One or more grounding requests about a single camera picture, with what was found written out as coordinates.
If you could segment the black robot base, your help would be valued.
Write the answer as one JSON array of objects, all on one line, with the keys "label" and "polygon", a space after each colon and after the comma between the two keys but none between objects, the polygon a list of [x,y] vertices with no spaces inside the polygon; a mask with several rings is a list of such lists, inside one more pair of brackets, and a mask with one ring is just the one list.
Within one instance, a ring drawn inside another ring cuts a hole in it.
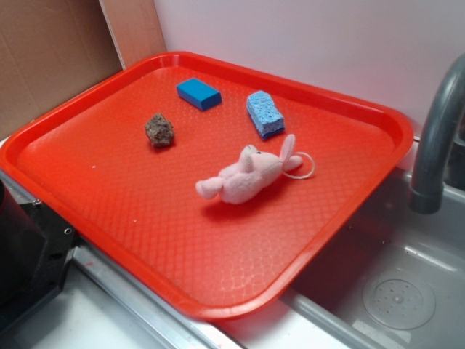
[{"label": "black robot base", "polygon": [[75,234],[52,208],[19,204],[1,184],[1,333],[61,293]]}]

